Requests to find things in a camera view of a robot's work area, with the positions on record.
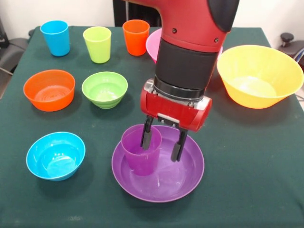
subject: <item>yellow bowl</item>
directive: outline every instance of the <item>yellow bowl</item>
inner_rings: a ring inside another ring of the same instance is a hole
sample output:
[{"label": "yellow bowl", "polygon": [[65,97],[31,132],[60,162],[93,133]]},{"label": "yellow bowl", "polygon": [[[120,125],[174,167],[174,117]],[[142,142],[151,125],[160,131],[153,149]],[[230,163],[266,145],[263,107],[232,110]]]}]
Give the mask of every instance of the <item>yellow bowl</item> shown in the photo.
[{"label": "yellow bowl", "polygon": [[225,51],[217,62],[229,96],[248,108],[268,108],[299,90],[301,67],[273,48],[241,45]]}]

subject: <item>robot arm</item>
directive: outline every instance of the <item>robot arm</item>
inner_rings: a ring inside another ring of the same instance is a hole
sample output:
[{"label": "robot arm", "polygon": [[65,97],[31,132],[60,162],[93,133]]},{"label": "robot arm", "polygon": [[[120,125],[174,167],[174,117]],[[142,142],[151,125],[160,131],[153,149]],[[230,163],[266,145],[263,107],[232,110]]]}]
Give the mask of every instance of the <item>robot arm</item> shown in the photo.
[{"label": "robot arm", "polygon": [[147,114],[141,146],[149,148],[154,118],[177,127],[171,159],[179,161],[188,130],[197,132],[211,108],[204,96],[239,0],[128,0],[158,10],[162,35],[154,79],[141,94]]}]

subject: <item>pink bowl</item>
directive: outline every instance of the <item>pink bowl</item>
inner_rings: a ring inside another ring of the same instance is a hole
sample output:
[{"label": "pink bowl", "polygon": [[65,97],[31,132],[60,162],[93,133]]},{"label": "pink bowl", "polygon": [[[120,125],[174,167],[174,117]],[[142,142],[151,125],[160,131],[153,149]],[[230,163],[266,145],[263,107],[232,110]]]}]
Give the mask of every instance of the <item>pink bowl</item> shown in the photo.
[{"label": "pink bowl", "polygon": [[[162,35],[162,30],[160,28],[160,29],[154,31],[153,33],[151,33],[151,35],[148,37],[147,42],[146,42],[147,52],[153,59],[154,63],[156,63],[156,60],[157,60],[157,54],[158,54],[158,49],[160,47],[161,35]],[[223,47],[220,48],[218,58],[222,54],[222,52],[223,52]]]}]

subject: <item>purple dish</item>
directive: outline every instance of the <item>purple dish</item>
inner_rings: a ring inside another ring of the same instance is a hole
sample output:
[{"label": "purple dish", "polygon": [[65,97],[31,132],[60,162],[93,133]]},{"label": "purple dish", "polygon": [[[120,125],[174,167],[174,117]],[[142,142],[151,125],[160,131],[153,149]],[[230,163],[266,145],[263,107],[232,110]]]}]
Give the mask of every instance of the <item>purple dish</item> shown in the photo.
[{"label": "purple dish", "polygon": [[119,185],[132,196],[154,203],[178,200],[192,192],[204,173],[204,157],[196,142],[187,136],[180,162],[172,162],[171,152],[179,130],[154,126],[162,135],[157,168],[148,176],[134,174],[125,158],[121,142],[112,156],[112,171]]}]

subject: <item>table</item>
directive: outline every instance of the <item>table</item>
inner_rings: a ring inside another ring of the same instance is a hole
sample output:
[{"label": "table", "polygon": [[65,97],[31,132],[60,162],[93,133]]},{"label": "table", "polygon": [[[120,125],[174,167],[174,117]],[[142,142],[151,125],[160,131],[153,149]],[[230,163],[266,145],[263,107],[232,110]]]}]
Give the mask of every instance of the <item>table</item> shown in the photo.
[{"label": "table", "polygon": [[[304,226],[304,114],[296,97],[265,110],[247,109],[229,98],[217,72],[207,89],[213,108],[202,130],[190,133],[205,157],[199,186],[165,204],[123,191],[112,174],[112,153],[124,130],[145,120],[139,94],[155,64],[148,54],[127,53],[121,28],[111,28],[110,61],[94,64],[85,29],[71,26],[71,52],[53,57],[36,28],[0,102],[0,227]],[[241,44],[269,45],[260,28],[233,28],[224,49]],[[72,104],[54,113],[35,109],[22,90],[30,76],[47,69],[66,70],[76,79]],[[99,71],[118,72],[129,82],[115,109],[101,110],[81,93],[84,79]],[[56,131],[75,133],[86,145],[82,166],[62,182],[36,178],[25,163],[32,143]]]}]

